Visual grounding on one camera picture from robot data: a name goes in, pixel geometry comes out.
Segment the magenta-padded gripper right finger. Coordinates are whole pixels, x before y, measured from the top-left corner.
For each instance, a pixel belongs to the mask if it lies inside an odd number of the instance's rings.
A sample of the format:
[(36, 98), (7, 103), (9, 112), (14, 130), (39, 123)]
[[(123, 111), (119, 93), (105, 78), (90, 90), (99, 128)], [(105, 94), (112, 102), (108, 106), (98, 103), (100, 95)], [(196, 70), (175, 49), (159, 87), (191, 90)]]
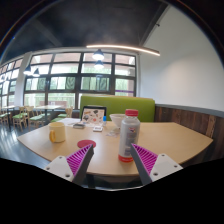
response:
[(150, 184), (182, 169), (166, 154), (155, 154), (139, 145), (131, 145), (131, 155), (143, 185)]

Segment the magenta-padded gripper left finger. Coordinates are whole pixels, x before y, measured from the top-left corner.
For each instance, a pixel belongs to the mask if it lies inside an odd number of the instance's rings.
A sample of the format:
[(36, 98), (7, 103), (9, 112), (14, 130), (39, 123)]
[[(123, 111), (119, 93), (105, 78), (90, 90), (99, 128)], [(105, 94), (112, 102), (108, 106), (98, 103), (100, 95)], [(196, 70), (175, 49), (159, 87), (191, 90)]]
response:
[(81, 185), (93, 155), (93, 145), (89, 144), (67, 157), (62, 155), (56, 157), (44, 170)]

